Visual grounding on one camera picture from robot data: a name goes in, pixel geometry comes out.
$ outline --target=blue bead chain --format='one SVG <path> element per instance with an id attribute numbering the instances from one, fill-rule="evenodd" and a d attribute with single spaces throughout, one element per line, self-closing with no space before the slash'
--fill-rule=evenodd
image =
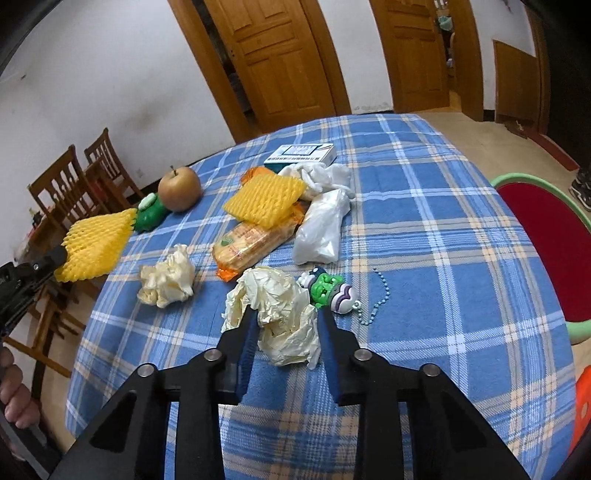
<path id="1" fill-rule="evenodd" d="M 361 325 L 371 325 L 374 322 L 375 316 L 378 314 L 379 306 L 384 305 L 386 303 L 386 301 L 389 300 L 389 298 L 390 298 L 390 287 L 388 287 L 388 282 L 384 278 L 384 275 L 380 271 L 378 271 L 378 269 L 375 267 L 373 267 L 372 270 L 378 274 L 379 279 L 384 284 L 384 288 L 386 289 L 386 295 L 384 296 L 384 298 L 382 300 L 380 300 L 377 303 L 374 303 L 374 308 L 372 309 L 371 313 L 369 314 L 368 320 L 362 320 L 361 311 L 358 311 L 359 323 Z"/>

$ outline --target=doorway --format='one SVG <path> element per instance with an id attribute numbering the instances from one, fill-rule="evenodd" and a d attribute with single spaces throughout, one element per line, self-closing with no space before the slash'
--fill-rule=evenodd
<path id="1" fill-rule="evenodd" d="M 236 135 L 230 121 L 238 130 L 246 125 L 253 138 L 350 113 L 317 0 L 169 3 L 236 141 L 243 141 L 243 131 Z"/>
<path id="2" fill-rule="evenodd" d="M 369 0 L 396 113 L 483 119 L 480 43 L 470 0 Z"/>

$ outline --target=yellow foam fruit net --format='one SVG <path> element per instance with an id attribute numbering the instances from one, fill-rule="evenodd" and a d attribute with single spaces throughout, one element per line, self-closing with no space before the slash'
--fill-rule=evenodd
<path id="1" fill-rule="evenodd" d="M 277 174 L 255 175 L 223 206 L 238 220 L 271 229 L 291 213 L 290 207 L 304 193 L 306 184 Z"/>
<path id="2" fill-rule="evenodd" d="M 134 231 L 137 214 L 135 208 L 130 208 L 78 220 L 61 243 L 66 247 L 68 259 L 56 270 L 56 279 L 61 282 L 88 280 L 113 270 Z"/>

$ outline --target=crumpled paper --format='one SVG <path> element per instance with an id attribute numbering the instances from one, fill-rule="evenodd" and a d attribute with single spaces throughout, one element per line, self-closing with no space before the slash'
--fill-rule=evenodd
<path id="1" fill-rule="evenodd" d="M 139 268 L 142 287 L 138 300 L 163 309 L 174 301 L 185 301 L 193 295 L 195 266 L 189 260 L 187 245 L 177 244 L 166 260 Z"/>
<path id="2" fill-rule="evenodd" d="M 294 163 L 283 167 L 279 175 L 303 180 L 308 187 L 300 198 L 308 202 L 336 189 L 342 189 L 350 199 L 355 198 L 350 188 L 351 170 L 345 165 L 333 163 L 326 167 L 323 163 Z"/>
<path id="3" fill-rule="evenodd" d="M 310 304 L 308 290 L 292 275 L 271 267 L 245 270 L 226 296 L 222 333 L 240 325 L 247 305 L 258 310 L 258 347 L 271 365 L 307 361 L 310 370 L 316 367 L 320 357 L 316 308 Z"/>

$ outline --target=blue plaid tablecloth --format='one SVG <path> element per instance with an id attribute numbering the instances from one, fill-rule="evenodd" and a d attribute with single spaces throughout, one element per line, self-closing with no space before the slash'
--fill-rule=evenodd
<path id="1" fill-rule="evenodd" d="M 236 224 L 222 205 L 248 168 L 281 144 L 305 142 L 334 143 L 336 162 L 352 169 L 356 198 L 343 223 L 340 261 L 328 272 L 344 274 L 366 312 L 384 295 L 372 267 L 391 289 L 372 325 L 347 315 L 339 326 L 391 363 L 440 365 L 529 475 L 550 478 L 567 456 L 574 419 L 573 357 L 556 295 L 496 191 L 416 115 L 316 120 L 195 164 L 202 200 L 155 231 L 134 234 L 96 302 L 70 383 L 69 430 L 80 434 L 141 363 L 180 365 L 217 344 L 232 286 L 215 276 L 211 246 Z M 194 297 L 165 310 L 140 304 L 139 266 L 162 260 L 175 244 L 189 246 L 197 267 Z M 261 263 L 298 275 L 306 269 L 293 264 L 292 248 L 287 242 Z M 334 405 L 322 363 L 314 371 L 277 368 L 259 352 L 243 403 L 220 407 L 226 476 L 351 478 L 357 413 Z M 168 479 L 176 422 L 173 406 Z M 404 417 L 402 425 L 408 432 Z M 404 441 L 408 453 L 408 435 Z"/>

